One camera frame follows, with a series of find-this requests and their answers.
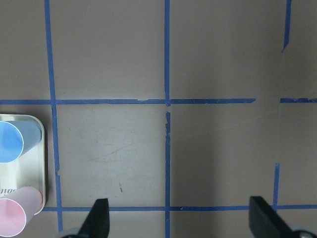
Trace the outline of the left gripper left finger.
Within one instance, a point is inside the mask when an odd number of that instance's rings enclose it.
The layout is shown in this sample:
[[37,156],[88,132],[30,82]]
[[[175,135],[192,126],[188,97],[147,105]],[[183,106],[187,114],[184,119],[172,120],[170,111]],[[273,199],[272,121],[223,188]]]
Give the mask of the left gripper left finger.
[[107,238],[110,230],[108,199],[97,199],[78,232],[80,238]]

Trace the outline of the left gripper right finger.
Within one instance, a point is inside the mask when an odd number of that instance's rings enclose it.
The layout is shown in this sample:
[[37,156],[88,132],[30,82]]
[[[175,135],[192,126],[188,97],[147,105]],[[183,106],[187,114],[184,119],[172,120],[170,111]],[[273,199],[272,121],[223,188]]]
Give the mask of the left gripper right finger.
[[261,196],[249,199],[249,228],[255,238],[286,238],[293,233]]

